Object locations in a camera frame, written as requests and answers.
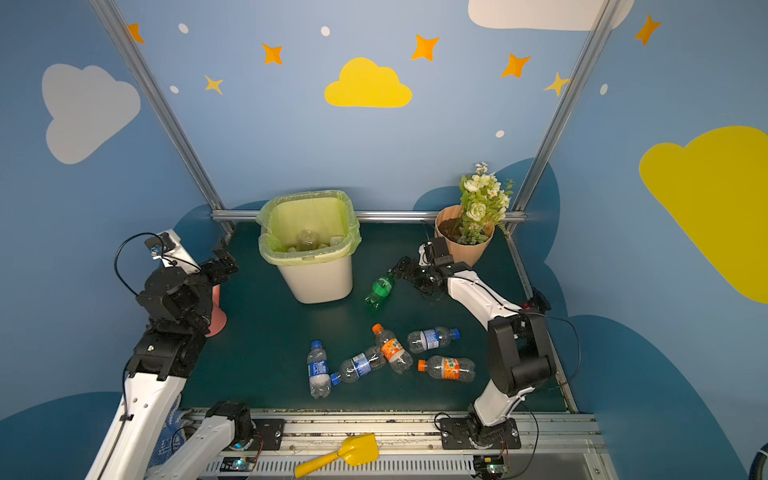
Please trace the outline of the green plastic bottle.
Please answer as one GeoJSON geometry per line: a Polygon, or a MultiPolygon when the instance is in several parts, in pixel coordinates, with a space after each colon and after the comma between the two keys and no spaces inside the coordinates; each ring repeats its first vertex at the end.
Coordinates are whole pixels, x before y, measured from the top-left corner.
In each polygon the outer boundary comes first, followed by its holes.
{"type": "Polygon", "coordinates": [[[365,297],[365,303],[370,308],[379,308],[390,296],[394,287],[394,280],[394,275],[391,272],[379,277],[365,297]]]}

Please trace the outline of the clear bottle blue cap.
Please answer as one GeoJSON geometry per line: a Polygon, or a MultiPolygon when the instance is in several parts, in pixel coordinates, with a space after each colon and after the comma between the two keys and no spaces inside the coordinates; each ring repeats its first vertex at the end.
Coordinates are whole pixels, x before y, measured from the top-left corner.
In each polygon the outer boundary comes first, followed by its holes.
{"type": "Polygon", "coordinates": [[[411,332],[407,337],[410,353],[419,354],[429,350],[447,347],[461,337],[456,328],[434,327],[411,332]]]}

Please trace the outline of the clear bottle orange cap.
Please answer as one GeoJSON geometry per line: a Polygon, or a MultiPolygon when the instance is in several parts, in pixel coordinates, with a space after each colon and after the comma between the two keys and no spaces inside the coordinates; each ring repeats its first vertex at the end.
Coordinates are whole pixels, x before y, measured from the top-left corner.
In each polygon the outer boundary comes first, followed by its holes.
{"type": "Polygon", "coordinates": [[[436,380],[450,380],[469,383],[475,379],[475,363],[467,358],[432,356],[419,360],[418,371],[436,380]]]}

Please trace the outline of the clear bottle orange label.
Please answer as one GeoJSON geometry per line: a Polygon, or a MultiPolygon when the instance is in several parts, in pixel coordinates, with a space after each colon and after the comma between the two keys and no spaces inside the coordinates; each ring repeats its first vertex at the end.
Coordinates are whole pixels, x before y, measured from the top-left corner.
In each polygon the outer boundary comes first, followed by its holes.
{"type": "Polygon", "coordinates": [[[381,324],[372,327],[375,344],[390,367],[397,374],[403,374],[413,366],[413,358],[394,333],[381,324]]]}

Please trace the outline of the clear bottle blue label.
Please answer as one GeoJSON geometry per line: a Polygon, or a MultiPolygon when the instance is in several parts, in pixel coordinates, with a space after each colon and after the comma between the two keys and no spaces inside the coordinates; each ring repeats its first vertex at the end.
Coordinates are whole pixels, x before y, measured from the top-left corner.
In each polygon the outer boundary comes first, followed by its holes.
{"type": "Polygon", "coordinates": [[[296,250],[300,252],[313,251],[321,246],[320,235],[309,229],[300,231],[296,238],[296,250]]]}
{"type": "Polygon", "coordinates": [[[355,383],[360,378],[382,368],[387,363],[380,349],[373,345],[363,352],[344,360],[339,370],[330,375],[333,386],[341,383],[355,383]]]}
{"type": "Polygon", "coordinates": [[[314,399],[327,398],[330,395],[332,382],[327,363],[327,354],[319,340],[311,343],[307,356],[307,371],[310,395],[314,399]]]}

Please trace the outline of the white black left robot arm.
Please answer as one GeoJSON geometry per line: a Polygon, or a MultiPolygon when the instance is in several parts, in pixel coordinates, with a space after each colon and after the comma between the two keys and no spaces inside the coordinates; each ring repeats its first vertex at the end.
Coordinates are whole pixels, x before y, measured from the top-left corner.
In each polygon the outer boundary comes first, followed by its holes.
{"type": "Polygon", "coordinates": [[[197,264],[174,230],[141,236],[161,265],[134,295],[148,325],[122,371],[120,404],[90,479],[145,478],[164,421],[211,334],[219,308],[214,290],[238,270],[225,249],[197,264]]]}

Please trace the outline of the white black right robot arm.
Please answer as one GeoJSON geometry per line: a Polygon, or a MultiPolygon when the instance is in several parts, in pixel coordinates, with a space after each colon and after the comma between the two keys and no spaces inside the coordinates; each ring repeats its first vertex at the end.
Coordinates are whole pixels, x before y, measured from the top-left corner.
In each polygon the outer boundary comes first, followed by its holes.
{"type": "Polygon", "coordinates": [[[544,312],[546,304],[533,298],[513,304],[487,286],[467,264],[421,265],[401,258],[389,272],[431,294],[439,289],[463,305],[488,334],[487,367],[490,380],[468,409],[468,417],[448,429],[448,437],[460,438],[464,447],[486,449],[512,432],[513,410],[556,373],[556,362],[544,312]]]}

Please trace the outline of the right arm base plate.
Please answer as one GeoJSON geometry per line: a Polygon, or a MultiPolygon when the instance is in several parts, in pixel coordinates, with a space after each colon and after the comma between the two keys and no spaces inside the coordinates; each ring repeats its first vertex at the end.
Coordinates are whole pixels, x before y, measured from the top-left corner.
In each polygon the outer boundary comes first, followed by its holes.
{"type": "Polygon", "coordinates": [[[520,449],[520,433],[513,419],[485,426],[474,417],[441,417],[434,421],[444,450],[520,449]]]}

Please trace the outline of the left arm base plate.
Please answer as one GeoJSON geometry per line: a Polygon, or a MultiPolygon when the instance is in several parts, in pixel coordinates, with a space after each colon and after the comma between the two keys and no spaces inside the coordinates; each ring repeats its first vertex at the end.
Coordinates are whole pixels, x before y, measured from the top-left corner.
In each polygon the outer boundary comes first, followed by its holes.
{"type": "Polygon", "coordinates": [[[276,418],[253,419],[254,450],[278,451],[281,448],[285,420],[276,418]]]}

